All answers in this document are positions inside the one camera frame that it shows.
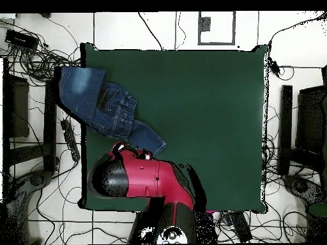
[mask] wire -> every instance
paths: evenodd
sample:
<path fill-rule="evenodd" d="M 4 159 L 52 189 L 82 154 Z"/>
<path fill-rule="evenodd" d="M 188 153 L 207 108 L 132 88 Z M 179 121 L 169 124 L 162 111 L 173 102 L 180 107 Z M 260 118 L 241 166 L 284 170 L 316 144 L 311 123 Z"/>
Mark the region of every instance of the wire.
<path fill-rule="evenodd" d="M 82 232 L 82 233 L 76 233 L 76 234 L 72 234 L 71 236 L 69 236 L 69 238 L 67 239 L 67 241 L 65 242 L 65 245 L 67 245 L 67 242 L 73 237 L 73 236 L 78 236 L 78 235 L 85 235 L 87 233 L 90 233 L 92 232 L 93 230 L 100 230 L 101 232 L 103 232 L 104 234 L 110 236 L 110 237 L 114 237 L 116 238 L 117 240 L 120 240 L 122 243 L 127 243 L 127 239 L 125 237 L 117 237 L 115 235 L 112 235 L 110 233 L 107 233 L 105 230 L 103 230 L 102 228 L 99 228 L 99 227 L 94 227 L 94 229 L 90 229 L 86 232 Z"/>
<path fill-rule="evenodd" d="M 288 29 L 290 29 L 290 28 L 294 28 L 294 27 L 296 27 L 296 26 L 298 26 L 298 25 L 305 24 L 305 23 L 307 23 L 307 22 L 311 22 L 311 21 L 313 21 L 313 20 L 325 20 L 325 19 L 326 19 L 326 15 L 327 15 L 327 12 L 324 11 L 323 14 L 321 14 L 320 16 L 318 16 L 318 17 L 316 17 L 316 18 L 308 19 L 308 20 L 304 20 L 304 21 L 302 21 L 302 22 L 298 22 L 297 24 L 293 24 L 292 26 L 289 26 L 289 27 L 287 27 L 287 28 L 283 28 L 283 29 L 277 31 L 277 32 L 276 32 L 276 33 L 271 37 L 271 39 L 270 39 L 268 45 L 271 45 L 271 44 L 273 43 L 273 38 L 274 38 L 278 33 L 282 32 L 282 31 L 285 31 L 285 30 L 288 30 Z"/>
<path fill-rule="evenodd" d="M 306 24 L 307 22 L 311 22 L 311 21 L 314 21 L 314 20 L 326 20 L 327 19 L 327 12 L 324 11 L 320 16 L 316 17 L 316 18 L 313 18 L 313 19 L 308 19 L 308 20 L 304 20 L 302 22 L 298 22 L 297 24 L 294 24 L 292 26 L 289 26 L 287 28 L 283 28 L 279 31 L 277 31 L 270 39 L 269 43 L 268 43 L 268 46 L 269 48 L 271 48 L 271 44 L 273 43 L 273 38 L 280 32 L 282 31 L 285 31 L 285 30 L 288 30 L 290 28 L 294 28 L 298 25 L 303 25 L 303 24 Z M 283 81 L 288 81 L 290 79 L 292 79 L 294 77 L 294 67 L 292 66 L 278 66 L 276 61 L 272 61 L 271 57 L 270 57 L 270 50 L 268 50 L 268 67 L 271 68 L 271 71 L 280 79 L 280 80 L 283 80 Z M 280 73 L 280 68 L 291 68 L 292 69 L 292 75 L 290 78 L 287 78 L 287 79 L 284 79 L 281 77 L 281 75 L 283 75 L 285 73 L 285 70 L 283 72 L 283 74 Z"/>
<path fill-rule="evenodd" d="M 69 31 L 67 30 L 67 28 L 66 28 L 65 26 L 62 26 L 61 24 L 58 24 L 57 22 L 54 22 L 53 20 L 50 20 L 49 18 L 47 18 L 47 19 L 48 19 L 49 21 L 53 22 L 54 24 L 63 27 L 63 28 L 64 28 L 64 29 L 69 33 L 69 35 L 72 36 L 74 42 L 76 43 L 76 46 L 77 46 L 77 47 L 79 46 L 79 45 L 77 44 L 77 42 L 76 42 L 76 39 L 73 37 L 73 35 L 71 34 L 71 32 L 69 32 Z"/>
<path fill-rule="evenodd" d="M 57 188 L 58 188 L 58 190 L 59 190 L 61 196 L 63 197 L 63 199 L 64 199 L 65 201 L 67 201 L 67 202 L 69 202 L 69 203 L 72 203 L 72 204 L 77 204 L 77 203 L 75 203 L 75 202 L 71 202 L 71 201 L 69 201 L 69 200 L 66 199 L 67 196 L 68 196 L 68 194 L 69 194 L 69 192 L 68 192 L 67 196 L 64 196 L 63 193 L 62 193 L 61 190 L 60 190 L 59 176 L 60 176 L 61 174 L 59 174 L 59 173 L 60 173 L 60 166 L 61 166 L 61 163 L 60 163 L 60 161 L 61 161 L 61 155 L 60 155 L 60 158 L 59 158 L 59 170 L 58 170 L 58 175 L 56 176 L 57 179 L 58 179 L 58 187 L 57 187 Z M 72 171 L 72 169 L 73 169 L 73 168 L 69 169 L 68 174 L 67 174 L 66 177 L 68 177 L 68 175 L 70 174 L 70 172 Z"/>
<path fill-rule="evenodd" d="M 184 40 L 183 40 L 182 44 L 179 44 L 178 45 L 178 47 L 176 48 L 176 50 L 179 48 L 179 46 L 182 46 L 184 44 L 185 40 L 186 40 L 186 34 L 185 34 L 184 30 L 182 30 L 182 28 L 179 25 L 180 19 L 181 19 L 181 11 L 179 12 L 179 17 L 178 17 L 178 27 L 184 33 Z"/>
<path fill-rule="evenodd" d="M 41 162 L 37 163 L 35 166 L 33 166 L 32 169 L 30 169 L 30 172 L 32 172 L 32 170 L 33 170 L 35 167 L 37 167 L 38 165 L 40 165 L 41 163 L 43 163 L 43 161 L 41 161 Z"/>
<path fill-rule="evenodd" d="M 22 27 L 18 27 L 18 28 L 22 29 L 20 32 L 25 32 L 26 34 L 28 34 L 30 36 L 34 36 L 35 38 L 38 39 L 38 45 L 40 47 L 40 50 L 39 49 L 36 49 L 35 51 L 24 50 L 24 51 L 21 51 L 21 54 L 19 56 L 19 63 L 20 63 L 21 68 L 23 69 L 23 72 L 20 71 L 19 73 L 21 75 L 27 75 L 30 78 L 31 82 L 34 84 L 34 86 L 44 86 L 44 85 L 36 84 L 33 81 L 33 79 L 40 81 L 40 82 L 46 82 L 47 80 L 51 80 L 53 78 L 55 66 L 79 66 L 80 59 L 75 60 L 75 59 L 71 58 L 71 56 L 75 55 L 76 50 L 79 48 L 75 38 L 73 38 L 73 39 L 77 45 L 77 48 L 71 54 L 68 55 L 60 50 L 48 50 L 47 47 L 49 47 L 49 46 L 45 43 L 43 36 L 32 33 Z"/>
<path fill-rule="evenodd" d="M 22 119 L 23 121 L 25 121 L 25 122 L 28 124 L 28 126 L 32 129 L 32 132 L 33 132 L 33 134 L 34 134 L 34 137 L 35 137 L 36 141 L 38 142 L 38 145 L 40 146 L 41 153 L 42 153 L 42 157 L 44 157 L 43 147 L 42 147 L 42 145 L 41 145 L 41 143 L 40 143 L 38 137 L 36 136 L 36 133 L 35 133 L 33 127 L 30 125 L 30 123 L 29 123 L 26 119 L 24 119 L 24 118 L 21 117 L 20 115 L 16 114 L 15 112 L 12 112 L 12 113 L 15 114 L 17 117 L 19 117 L 20 119 Z"/>
<path fill-rule="evenodd" d="M 73 170 L 74 168 L 75 168 L 75 164 L 74 164 L 74 166 L 71 168 L 71 169 L 69 169 L 69 170 L 67 170 L 67 172 L 69 172 L 70 170 Z M 66 180 L 66 178 L 67 178 L 67 176 L 64 178 L 64 180 L 61 182 L 61 184 L 60 184 L 60 186 L 64 183 L 64 181 Z M 39 206 L 41 206 L 41 204 L 43 204 L 49 197 L 51 197 L 51 195 L 53 195 L 56 191 L 57 191 L 57 189 L 58 188 L 56 188 L 45 200 L 43 200 L 40 204 L 39 204 Z M 34 212 L 36 210 L 36 208 L 35 209 L 33 209 L 27 216 L 29 217 L 29 215 L 31 215 L 31 213 L 32 212 Z"/>
<path fill-rule="evenodd" d="M 42 197 L 42 194 L 43 194 L 43 189 L 41 189 L 40 197 L 39 197 L 39 199 L 38 199 L 38 202 L 36 203 L 36 210 L 38 211 L 38 214 L 39 214 L 40 216 L 42 216 L 42 218 L 44 218 L 44 219 L 46 219 L 47 221 L 51 222 L 52 225 L 53 225 L 53 229 L 52 229 L 50 235 L 48 236 L 47 240 L 44 242 L 44 245 L 46 245 L 47 242 L 48 242 L 48 240 L 50 239 L 51 235 L 54 233 L 54 230 L 55 230 L 55 228 L 56 228 L 56 225 L 55 225 L 54 222 L 51 221 L 48 217 L 44 216 L 44 215 L 40 212 L 40 210 L 39 210 L 39 208 L 38 208 L 38 207 L 39 207 L 40 200 L 41 200 L 41 197 Z"/>
<path fill-rule="evenodd" d="M 302 213 L 300 213 L 300 212 L 298 212 L 298 211 L 290 211 L 290 212 L 286 213 L 286 214 L 283 216 L 283 219 L 282 219 L 283 231 L 284 231 L 285 237 L 286 237 L 286 239 L 287 239 L 287 241 L 288 241 L 289 243 L 292 243 L 292 242 L 291 242 L 291 240 L 290 240 L 289 237 L 288 237 L 289 234 L 286 232 L 285 219 L 286 219 L 286 217 L 287 217 L 288 215 L 293 214 L 293 213 L 298 214 L 298 215 L 304 217 L 305 219 L 307 219 L 306 216 L 304 216 Z M 296 233 L 297 233 L 298 235 L 300 235 L 300 236 L 302 236 L 302 237 L 305 238 L 305 235 L 303 236 L 303 232 L 296 232 Z"/>
<path fill-rule="evenodd" d="M 73 187 L 72 189 L 70 189 L 70 191 L 67 193 L 67 195 L 64 197 L 64 204 L 63 204 L 63 223 L 61 224 L 63 226 L 63 238 L 61 239 L 62 242 L 63 242 L 63 245 L 65 244 L 65 223 L 64 223 L 64 209 L 65 209 L 65 203 L 66 201 L 67 202 L 70 202 L 71 204 L 77 204 L 77 202 L 71 202 L 69 200 L 67 200 L 67 196 L 70 194 L 70 192 L 73 190 L 73 189 L 76 189 L 76 188 L 80 188 L 82 189 L 82 187 Z"/>
<path fill-rule="evenodd" d="M 39 107 L 33 107 L 33 108 L 30 108 L 30 109 L 28 109 L 28 111 L 30 111 L 30 110 L 34 110 L 34 109 L 38 109 L 38 110 L 40 111 L 40 113 L 44 115 L 44 113 L 41 111 L 41 109 L 40 109 Z"/>
<path fill-rule="evenodd" d="M 158 42 L 159 46 L 160 46 L 160 50 L 163 50 L 160 42 L 158 41 L 158 39 L 156 38 L 156 36 L 152 33 L 151 29 L 149 28 L 148 24 L 146 23 L 146 21 L 143 19 L 142 15 L 137 12 L 137 14 L 139 14 L 139 17 L 142 19 L 143 23 L 146 25 L 147 29 L 149 30 L 149 32 L 151 33 L 151 35 L 155 38 L 156 42 Z"/>

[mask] grout line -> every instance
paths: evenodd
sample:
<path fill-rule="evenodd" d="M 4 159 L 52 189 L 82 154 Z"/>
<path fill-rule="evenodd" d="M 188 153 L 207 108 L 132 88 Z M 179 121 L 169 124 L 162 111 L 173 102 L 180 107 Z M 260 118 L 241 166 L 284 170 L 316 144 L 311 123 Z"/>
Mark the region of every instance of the grout line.
<path fill-rule="evenodd" d="M 260 11 L 258 11 L 257 46 L 259 45 L 259 22 L 260 22 Z"/>
<path fill-rule="evenodd" d="M 28 221 L 45 221 L 50 223 L 50 221 L 46 220 L 46 219 L 27 219 Z M 57 220 L 54 221 L 52 220 L 52 222 L 54 223 L 126 223 L 126 224 L 132 224 L 134 223 L 133 221 L 70 221 L 70 220 Z"/>
<path fill-rule="evenodd" d="M 93 239 L 94 239 L 94 214 L 95 214 L 95 211 L 92 211 L 92 244 L 93 244 Z"/>

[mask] floor tile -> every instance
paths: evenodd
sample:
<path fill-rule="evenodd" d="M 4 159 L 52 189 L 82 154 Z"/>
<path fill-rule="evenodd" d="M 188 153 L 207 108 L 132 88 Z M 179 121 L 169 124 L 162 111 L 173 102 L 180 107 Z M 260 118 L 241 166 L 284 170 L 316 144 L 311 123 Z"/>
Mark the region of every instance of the floor tile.
<path fill-rule="evenodd" d="M 126 238 L 122 240 L 118 240 L 115 244 L 123 244 L 122 241 L 128 239 L 130 235 L 130 230 L 132 229 L 132 224 L 108 224 L 108 223 L 94 223 L 95 228 L 101 228 L 103 231 L 111 234 L 112 236 L 106 235 L 101 230 L 94 231 L 94 244 L 110 244 L 113 241 L 116 241 L 119 238 Z"/>
<path fill-rule="evenodd" d="M 57 237 L 59 237 L 60 223 L 58 222 L 54 223 L 55 228 L 53 227 L 52 223 L 49 223 L 48 221 L 28 221 L 27 224 L 30 233 L 30 238 L 31 239 L 41 238 L 42 245 L 45 244 L 49 236 L 50 237 L 47 241 L 47 245 L 52 244 L 57 239 Z"/>
<path fill-rule="evenodd" d="M 65 172 L 71 169 L 74 164 L 69 151 L 63 153 L 61 161 L 60 172 Z M 40 200 L 39 207 L 39 210 L 42 213 L 49 213 L 51 218 L 56 220 L 62 220 L 63 215 L 64 219 L 69 219 L 72 221 L 91 220 L 91 211 L 79 209 L 76 204 L 81 198 L 81 168 L 81 164 L 78 164 L 73 170 L 60 175 L 59 178 L 56 177 L 57 173 L 53 176 L 54 179 L 52 182 L 43 189 L 43 195 L 42 199 Z M 29 204 L 29 213 L 33 211 L 30 217 L 34 219 L 39 216 L 37 210 L 35 210 L 39 197 L 39 192 L 34 193 Z"/>
<path fill-rule="evenodd" d="M 55 223 L 54 233 L 51 235 L 47 244 L 51 245 L 88 245 L 92 243 L 91 235 L 91 223 Z M 53 225 L 49 222 L 29 222 L 29 227 L 35 227 L 34 231 L 38 230 L 38 233 L 33 232 L 37 237 L 43 239 L 42 244 L 45 243 L 48 236 L 51 234 Z"/>

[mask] white tile floor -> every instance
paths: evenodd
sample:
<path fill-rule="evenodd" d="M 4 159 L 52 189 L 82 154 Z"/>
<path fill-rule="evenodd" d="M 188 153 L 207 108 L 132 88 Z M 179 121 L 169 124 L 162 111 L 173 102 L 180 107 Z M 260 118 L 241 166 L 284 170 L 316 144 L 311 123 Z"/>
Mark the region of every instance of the white tile floor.
<path fill-rule="evenodd" d="M 252 50 L 257 44 L 267 44 L 272 35 L 280 29 L 289 27 L 302 20 L 314 18 L 320 13 L 312 11 L 260 11 L 258 20 L 258 11 L 237 11 L 236 12 L 236 44 L 235 46 L 198 46 L 197 45 L 197 16 L 194 11 L 177 12 L 177 31 L 175 45 L 175 12 L 160 13 L 141 13 L 154 35 L 160 41 L 164 49 L 174 49 L 179 46 L 183 50 L 212 50 L 212 49 L 233 49 L 233 50 Z M 39 14 L 18 14 L 15 25 L 28 29 L 34 33 L 42 35 L 49 45 L 49 48 L 60 50 L 66 54 L 71 54 L 80 42 L 91 42 L 93 39 L 99 49 L 159 49 L 158 43 L 147 30 L 143 21 L 137 13 L 95 13 L 95 30 L 93 32 L 93 14 L 92 13 L 53 13 L 50 18 L 53 22 L 65 26 L 72 36 L 62 26 L 59 26 Z M 283 31 L 276 35 L 273 40 L 271 57 L 279 65 L 301 66 L 309 68 L 295 68 L 294 77 L 287 82 L 278 79 L 270 73 L 270 95 L 269 105 L 275 107 L 278 113 L 279 96 L 283 84 L 293 85 L 293 106 L 296 106 L 297 94 L 300 89 L 322 85 L 321 70 L 319 68 L 327 64 L 326 48 L 326 23 L 309 22 L 303 26 L 295 27 Z M 6 48 L 4 35 L 6 30 L 0 28 L 0 47 Z M 75 59 L 79 58 L 79 50 L 75 53 Z M 15 70 L 19 71 L 19 65 L 15 65 Z M 289 70 L 285 71 L 283 78 L 288 78 Z M 44 105 L 38 101 L 43 101 L 45 96 L 44 87 L 30 87 L 29 108 L 39 107 L 44 111 Z M 293 110 L 293 119 L 296 119 L 297 111 Z M 275 111 L 270 107 L 268 118 L 275 115 Z M 65 114 L 59 109 L 57 111 L 58 119 L 65 117 Z M 43 116 L 38 109 L 29 111 L 29 122 L 34 128 L 37 137 L 43 141 Z M 75 134 L 80 134 L 80 126 L 73 120 Z M 278 128 L 278 118 L 271 120 L 268 125 L 268 134 L 275 136 Z M 15 147 L 24 146 L 35 142 L 33 134 L 28 138 L 16 138 Z M 80 142 L 80 137 L 76 136 L 76 141 Z M 60 124 L 57 125 L 57 142 L 64 143 L 63 133 Z M 57 153 L 60 154 L 66 149 L 64 144 L 57 145 Z M 25 174 L 42 159 L 35 159 L 21 163 L 11 169 L 15 177 Z M 67 170 L 73 165 L 70 153 L 64 152 L 61 157 L 61 170 Z M 67 244 L 109 244 L 116 239 L 105 235 L 101 230 L 94 230 L 83 235 L 76 235 L 70 238 L 71 234 L 88 232 L 92 229 L 92 211 L 79 209 L 77 204 L 65 203 L 64 198 L 57 189 L 58 183 L 60 190 L 67 200 L 76 202 L 80 198 L 81 186 L 81 165 L 78 165 L 70 174 L 65 174 L 56 180 L 53 180 L 43 191 L 40 210 L 49 219 L 56 220 L 55 230 L 47 244 L 61 245 L 63 242 L 59 237 L 65 221 L 65 241 Z M 29 204 L 29 229 L 33 237 L 42 237 L 43 243 L 51 233 L 53 226 L 35 211 L 36 202 L 39 198 L 39 192 L 36 192 Z M 291 196 L 278 183 L 269 183 L 266 187 L 266 201 L 278 211 L 280 215 L 288 211 L 304 212 L 303 204 L 297 198 Z M 266 214 L 252 213 L 251 215 L 252 233 L 257 238 L 274 238 L 280 236 L 281 229 L 278 227 L 278 214 L 269 207 Z M 135 214 L 131 212 L 113 212 L 113 211 L 95 211 L 93 213 L 94 228 L 117 235 L 119 237 L 128 237 Z M 261 223 L 265 228 L 257 227 Z M 297 214 L 289 215 L 286 218 L 289 226 L 305 226 L 306 221 Z M 289 236 L 293 242 L 303 241 L 303 238 L 297 234 Z M 224 234 L 220 234 L 219 239 L 226 240 Z M 287 242 L 283 234 L 282 242 Z"/>

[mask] blue jeans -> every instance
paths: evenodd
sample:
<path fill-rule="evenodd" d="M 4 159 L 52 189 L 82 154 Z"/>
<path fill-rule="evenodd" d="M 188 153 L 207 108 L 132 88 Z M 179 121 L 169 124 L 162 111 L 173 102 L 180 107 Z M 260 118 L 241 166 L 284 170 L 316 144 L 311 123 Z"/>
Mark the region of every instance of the blue jeans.
<path fill-rule="evenodd" d="M 147 124 L 134 119 L 136 99 L 121 85 L 105 81 L 105 70 L 62 67 L 63 105 L 93 131 L 157 155 L 167 145 Z"/>

